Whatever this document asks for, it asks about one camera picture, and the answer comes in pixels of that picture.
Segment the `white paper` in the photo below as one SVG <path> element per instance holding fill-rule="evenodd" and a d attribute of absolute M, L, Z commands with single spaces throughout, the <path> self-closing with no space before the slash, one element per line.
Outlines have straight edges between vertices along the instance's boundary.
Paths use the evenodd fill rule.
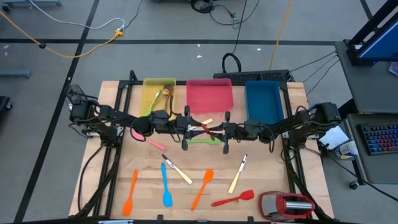
<path fill-rule="evenodd" d="M 329 131 L 326 132 L 325 136 L 319 139 L 322 144 L 329 144 L 329 146 L 327 147 L 328 149 L 334 149 L 335 147 L 343 144 L 348 140 L 349 139 L 347 135 L 343 132 L 343 130 L 341 130 L 339 126 L 331 128 Z"/>

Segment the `keyboard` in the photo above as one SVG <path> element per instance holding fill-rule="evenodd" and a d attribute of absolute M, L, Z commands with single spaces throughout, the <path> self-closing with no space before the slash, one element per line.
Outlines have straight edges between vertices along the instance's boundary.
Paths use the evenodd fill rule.
<path fill-rule="evenodd" d="M 398 153 L 398 124 L 360 124 L 370 156 Z"/>
<path fill-rule="evenodd" d="M 229 78 L 232 82 L 260 81 L 260 80 L 292 82 L 294 80 L 288 70 L 217 73 L 213 75 L 213 78 Z"/>

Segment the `wooden board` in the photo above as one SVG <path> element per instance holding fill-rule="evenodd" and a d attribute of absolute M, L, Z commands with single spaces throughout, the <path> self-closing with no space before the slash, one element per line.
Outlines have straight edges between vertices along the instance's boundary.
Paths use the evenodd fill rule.
<path fill-rule="evenodd" d="M 103 82 L 99 94 L 101 104 L 114 105 L 117 85 L 117 82 Z M 140 106 L 138 105 L 141 103 L 141 92 L 142 86 L 133 86 L 129 113 L 134 116 L 139 114 Z M 231 122 L 240 123 L 246 120 L 244 86 L 234 86 L 233 93 L 234 108 L 231 110 Z M 298 105 L 308 106 L 302 83 L 289 83 L 289 95 L 294 111 Z M 176 87 L 175 99 L 174 110 L 181 113 L 186 102 L 185 86 Z M 193 117 L 198 121 L 212 118 L 213 123 L 209 126 L 219 125 L 224 120 L 223 113 L 193 114 Z M 198 136 L 198 138 L 207 137 L 205 135 Z M 260 221 L 263 219 L 258 211 L 258 195 L 270 190 L 289 191 L 285 165 L 279 157 L 282 149 L 280 138 L 275 141 L 275 151 L 272 154 L 269 152 L 268 144 L 259 141 L 242 141 L 241 143 L 231 141 L 228 155 L 223 155 L 222 144 L 219 146 L 190 144 L 188 151 L 182 151 L 181 144 L 173 142 L 170 135 L 154 134 L 150 139 L 167 147 L 165 155 L 193 180 L 193 184 L 188 185 L 175 170 L 166 165 L 173 207 L 165 208 L 162 202 L 164 186 L 160 170 L 161 162 L 163 162 L 162 151 L 147 142 L 133 140 L 126 132 L 111 218 L 153 220 L 158 214 L 163 214 L 166 220 L 245 221 L 248 216 L 253 216 L 255 220 Z M 99 144 L 99 139 L 88 141 L 82 165 L 94 153 Z M 307 147 L 317 149 L 315 141 L 308 141 Z M 247 164 L 239 176 L 234 193 L 229 194 L 229 186 L 245 153 L 248 154 Z M 103 155 L 104 151 L 99 153 L 86 170 L 83 180 L 82 205 L 90 199 L 98 186 Z M 309 191 L 326 213 L 333 216 L 320 158 L 314 153 L 302 151 L 302 161 Z M 121 215 L 122 209 L 129 193 L 134 169 L 138 169 L 139 172 L 133 195 L 133 210 L 130 217 L 124 217 Z M 197 209 L 191 212 L 190 207 L 201 187 L 206 169 L 215 171 L 214 178 L 206 186 Z M 252 200 L 211 207 L 212 202 L 237 196 L 249 189 L 253 189 L 255 193 L 255 198 Z M 107 196 L 107 192 L 103 194 L 102 212 Z M 77 212 L 76 203 L 77 186 L 70 214 Z"/>

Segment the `floor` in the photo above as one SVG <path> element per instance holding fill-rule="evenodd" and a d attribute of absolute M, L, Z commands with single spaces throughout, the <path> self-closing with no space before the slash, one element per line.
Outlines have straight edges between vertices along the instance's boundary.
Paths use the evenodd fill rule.
<path fill-rule="evenodd" d="M 57 19 L 85 23 L 93 18 L 98 26 L 110 18 L 129 20 L 138 0 L 64 0 L 62 6 L 44 7 Z M 239 17 L 243 1 L 218 1 Z M 286 23 L 282 42 L 277 50 L 273 69 L 294 69 L 334 51 L 333 41 L 347 39 L 367 21 L 363 4 L 375 13 L 381 0 L 301 0 L 294 1 Z M 248 1 L 250 12 L 255 1 Z M 275 40 L 282 25 L 289 0 L 260 0 L 253 16 L 241 29 L 236 55 L 244 71 L 267 70 Z M 229 23 L 224 11 L 213 13 Z M 82 27 L 58 24 L 31 7 L 12 9 L 9 17 L 30 35 L 45 39 L 48 46 L 74 55 L 111 38 L 118 22 L 100 30 L 83 32 Z M 97 95 L 103 80 L 127 79 L 130 69 L 138 78 L 175 77 L 211 78 L 221 72 L 221 58 L 230 52 L 238 31 L 215 24 L 209 15 L 193 11 L 184 0 L 143 0 L 137 19 L 124 32 L 124 37 L 96 50 L 79 60 L 54 56 L 31 44 L 6 20 L 0 19 L 0 67 L 26 68 L 30 79 L 0 79 L 0 95 L 12 98 L 13 110 L 2 120 L 0 129 L 0 223 L 13 222 L 32 169 L 44 143 L 50 124 L 54 124 L 47 157 L 35 186 L 24 221 L 63 218 L 68 215 L 78 177 L 85 139 L 67 128 L 68 110 L 59 104 L 58 116 L 53 117 L 65 78 L 79 84 L 90 95 Z M 309 91 L 326 72 L 332 60 L 305 82 Z M 326 62 L 314 63 L 294 72 L 296 81 L 304 81 Z M 235 71 L 227 61 L 228 71 Z M 309 94 L 312 105 L 331 101 L 338 106 L 351 98 L 343 71 L 337 63 Z M 349 162 L 341 162 L 352 169 Z M 353 178 L 332 161 L 324 161 L 326 181 L 335 217 L 346 222 L 397 223 L 398 205 L 370 187 L 356 191 L 348 188 Z M 394 185 L 378 185 L 398 196 Z"/>

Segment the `pink bin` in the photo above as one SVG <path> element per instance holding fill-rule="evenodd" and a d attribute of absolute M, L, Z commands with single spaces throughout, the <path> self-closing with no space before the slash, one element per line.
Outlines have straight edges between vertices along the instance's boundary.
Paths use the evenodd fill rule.
<path fill-rule="evenodd" d="M 219 113 L 234 107 L 229 78 L 187 80 L 187 105 L 192 113 Z"/>

